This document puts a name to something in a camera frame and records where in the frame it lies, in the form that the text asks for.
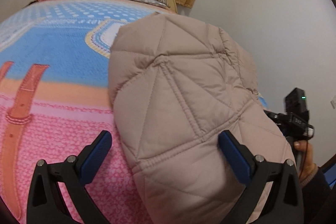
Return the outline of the person's right hand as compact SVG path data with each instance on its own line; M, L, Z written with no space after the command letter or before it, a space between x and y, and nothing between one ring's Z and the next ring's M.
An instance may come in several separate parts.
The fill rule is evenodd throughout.
M305 140L294 142L294 148L303 153L303 162L299 169L299 180L303 182L315 170L316 164L313 161L313 145Z

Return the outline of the dark sleeve forearm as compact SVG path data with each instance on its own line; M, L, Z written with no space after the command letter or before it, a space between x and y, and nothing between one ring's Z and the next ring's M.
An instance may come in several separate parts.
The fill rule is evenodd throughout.
M302 182L303 223L335 223L335 190L315 166Z

